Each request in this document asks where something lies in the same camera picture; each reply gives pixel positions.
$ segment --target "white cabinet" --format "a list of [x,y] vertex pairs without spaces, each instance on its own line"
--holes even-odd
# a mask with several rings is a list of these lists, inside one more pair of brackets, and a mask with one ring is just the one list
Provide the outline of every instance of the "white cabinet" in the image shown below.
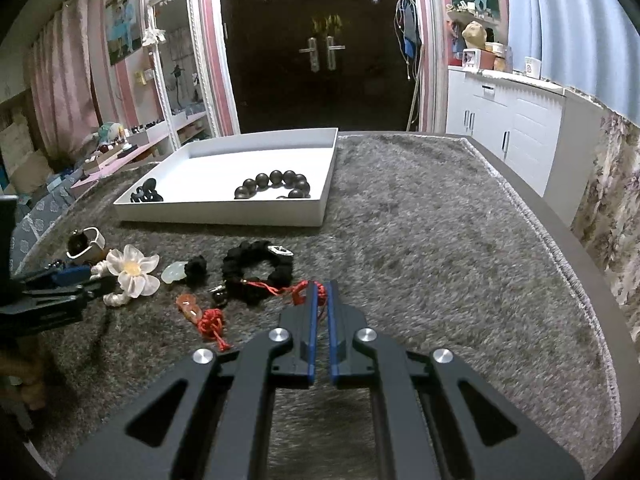
[[544,81],[449,67],[447,133],[473,137],[570,225],[593,169],[602,108]]

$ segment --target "pink curtain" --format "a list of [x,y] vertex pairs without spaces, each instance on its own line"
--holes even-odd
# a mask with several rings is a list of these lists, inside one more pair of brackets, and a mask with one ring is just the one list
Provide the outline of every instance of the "pink curtain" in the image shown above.
[[98,127],[91,96],[88,2],[65,2],[29,52],[33,104],[47,155],[53,159],[73,159]]

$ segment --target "white label on bracelet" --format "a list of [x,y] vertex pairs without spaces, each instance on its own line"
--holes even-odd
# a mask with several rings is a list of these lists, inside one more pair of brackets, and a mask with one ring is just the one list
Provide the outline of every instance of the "white label on bracelet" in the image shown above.
[[278,256],[293,256],[293,253],[288,249],[285,249],[281,245],[269,245],[267,246],[267,250],[270,253],[277,254]]

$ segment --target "floral curtain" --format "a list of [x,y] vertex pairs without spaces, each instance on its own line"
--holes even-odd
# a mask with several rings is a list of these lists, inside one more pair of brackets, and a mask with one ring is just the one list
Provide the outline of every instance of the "floral curtain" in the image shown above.
[[36,118],[50,158],[75,158],[98,127],[91,94],[88,0],[69,0],[28,54]]
[[640,128],[608,110],[572,231],[625,315],[640,354]]

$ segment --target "white bow decoration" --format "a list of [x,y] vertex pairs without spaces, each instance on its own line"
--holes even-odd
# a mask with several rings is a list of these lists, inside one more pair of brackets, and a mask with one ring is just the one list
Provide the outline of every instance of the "white bow decoration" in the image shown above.
[[166,38],[164,37],[164,30],[160,28],[147,28],[145,29],[144,36],[142,37],[142,46],[151,46],[158,43],[164,43]]

